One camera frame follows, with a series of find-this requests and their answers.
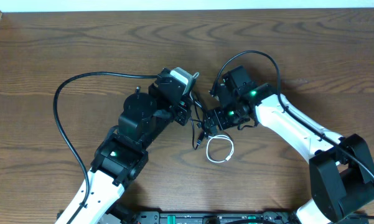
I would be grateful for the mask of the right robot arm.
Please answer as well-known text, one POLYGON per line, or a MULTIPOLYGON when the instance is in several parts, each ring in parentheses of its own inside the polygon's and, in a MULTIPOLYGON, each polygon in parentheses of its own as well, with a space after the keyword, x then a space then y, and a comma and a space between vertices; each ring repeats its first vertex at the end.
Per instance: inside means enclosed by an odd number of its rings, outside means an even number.
POLYGON ((209 135, 247 122, 281 136, 308 163, 312 198, 295 212, 298 223, 362 221, 356 211, 374 200, 374 163, 366 141, 329 131, 277 95, 256 84, 242 66, 226 72, 215 96, 220 106, 205 113, 209 135))

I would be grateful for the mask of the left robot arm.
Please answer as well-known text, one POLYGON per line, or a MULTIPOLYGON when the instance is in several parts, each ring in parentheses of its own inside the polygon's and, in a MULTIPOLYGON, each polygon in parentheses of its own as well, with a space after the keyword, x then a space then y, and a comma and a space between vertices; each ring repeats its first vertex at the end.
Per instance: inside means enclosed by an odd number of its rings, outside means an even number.
POLYGON ((66 136, 57 108, 62 88, 79 77, 69 78, 57 88, 53 102, 55 122, 85 178, 68 207, 57 217, 57 223, 98 223, 110 211, 148 162, 147 148, 155 138, 174 121, 182 126, 188 123, 190 93, 198 76, 180 67, 164 68, 153 76, 155 82, 146 93, 137 88, 125 99, 118 124, 110 128, 99 145, 90 169, 66 136))

